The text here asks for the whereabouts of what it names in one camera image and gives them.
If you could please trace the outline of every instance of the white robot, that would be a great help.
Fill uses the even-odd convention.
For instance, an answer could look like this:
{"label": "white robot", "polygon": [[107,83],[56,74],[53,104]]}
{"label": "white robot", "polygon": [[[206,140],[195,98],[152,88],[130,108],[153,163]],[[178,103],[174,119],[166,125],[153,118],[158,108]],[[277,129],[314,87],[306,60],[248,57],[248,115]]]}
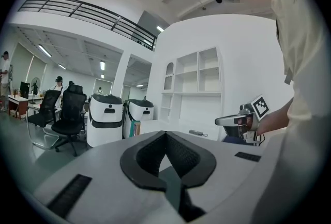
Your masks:
{"label": "white robot", "polygon": [[122,139],[123,103],[113,95],[93,94],[87,118],[87,143],[96,147]]}
{"label": "white robot", "polygon": [[132,136],[132,122],[153,120],[154,105],[147,100],[129,99],[123,111],[123,137]]}

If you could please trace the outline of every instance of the cable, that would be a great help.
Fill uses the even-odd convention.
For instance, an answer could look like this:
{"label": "cable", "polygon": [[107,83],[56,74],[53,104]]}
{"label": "cable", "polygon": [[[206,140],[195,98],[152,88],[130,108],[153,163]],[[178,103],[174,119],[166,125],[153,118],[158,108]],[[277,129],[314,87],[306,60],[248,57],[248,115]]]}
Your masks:
{"label": "cable", "polygon": [[262,140],[262,142],[260,143],[259,146],[261,146],[261,144],[265,141],[265,136],[264,136],[264,134],[262,134],[262,135],[263,135],[263,140]]}

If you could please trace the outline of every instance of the office chair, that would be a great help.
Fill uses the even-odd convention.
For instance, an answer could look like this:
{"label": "office chair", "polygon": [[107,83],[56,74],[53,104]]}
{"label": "office chair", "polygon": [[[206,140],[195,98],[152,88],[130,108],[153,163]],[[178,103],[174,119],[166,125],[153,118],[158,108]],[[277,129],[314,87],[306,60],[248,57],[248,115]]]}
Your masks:
{"label": "office chair", "polygon": [[[50,123],[52,121],[56,122],[55,104],[56,104],[56,101],[58,100],[60,95],[61,95],[60,91],[49,90],[45,93],[45,97],[44,97],[44,99],[41,103],[39,113],[28,117],[28,114],[27,114],[28,109],[34,109],[35,110],[35,108],[28,107],[28,109],[26,110],[26,125],[27,125],[27,131],[28,131],[30,140],[31,140],[32,144],[34,144],[35,146],[37,146],[39,148],[42,148],[44,150],[50,150],[54,146],[54,144],[57,142],[57,140],[59,139],[59,137],[57,135],[52,135],[52,134],[47,133],[44,130],[44,128],[48,123]],[[42,130],[45,134],[57,137],[57,139],[54,141],[54,143],[50,147],[45,147],[45,146],[43,146],[43,145],[41,145],[37,142],[34,142],[31,138],[29,123],[32,123],[35,126],[42,127]]]}
{"label": "office chair", "polygon": [[85,143],[85,141],[77,139],[77,135],[80,133],[84,125],[84,116],[82,110],[86,101],[86,95],[82,93],[76,93],[80,91],[80,88],[72,87],[63,92],[63,106],[61,111],[61,119],[52,125],[52,130],[67,136],[67,139],[55,146],[55,151],[59,152],[59,147],[70,143],[73,148],[74,157],[77,156],[73,142]]}
{"label": "office chair", "polygon": [[70,92],[76,93],[76,94],[83,94],[83,87],[75,85],[75,84],[70,84],[67,88],[67,91],[70,91]]}

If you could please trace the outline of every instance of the fluorescent light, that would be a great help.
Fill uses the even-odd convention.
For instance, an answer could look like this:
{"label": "fluorescent light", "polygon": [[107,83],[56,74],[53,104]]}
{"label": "fluorescent light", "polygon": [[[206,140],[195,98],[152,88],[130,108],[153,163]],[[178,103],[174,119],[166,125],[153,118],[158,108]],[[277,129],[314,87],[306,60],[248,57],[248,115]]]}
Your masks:
{"label": "fluorescent light", "polygon": [[147,40],[144,40],[144,42],[146,43],[146,44],[149,44],[150,46],[152,45],[150,42],[148,42]]}
{"label": "fluorescent light", "polygon": [[63,69],[66,69],[64,66],[62,66],[61,64],[58,64],[59,67],[63,68]]}
{"label": "fluorescent light", "polygon": [[159,31],[161,31],[161,32],[164,31],[164,29],[162,29],[160,26],[156,27],[156,29],[159,30]]}
{"label": "fluorescent light", "polygon": [[103,61],[100,61],[100,68],[101,68],[101,70],[104,70],[104,67],[105,67],[104,62]]}
{"label": "fluorescent light", "polygon": [[45,50],[45,48],[42,47],[42,45],[39,44],[38,47],[39,47],[39,48],[42,50],[42,52],[44,52],[47,56],[52,57],[51,54],[48,53],[48,52]]}

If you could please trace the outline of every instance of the cap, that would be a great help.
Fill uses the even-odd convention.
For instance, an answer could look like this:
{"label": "cap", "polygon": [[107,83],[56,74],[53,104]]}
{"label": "cap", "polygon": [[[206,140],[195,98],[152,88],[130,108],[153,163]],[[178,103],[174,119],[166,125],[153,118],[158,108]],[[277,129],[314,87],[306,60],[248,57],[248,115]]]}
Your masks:
{"label": "cap", "polygon": [[56,78],[55,81],[56,81],[56,82],[60,82],[60,81],[62,81],[62,77],[61,77],[61,76],[58,76],[58,77]]}

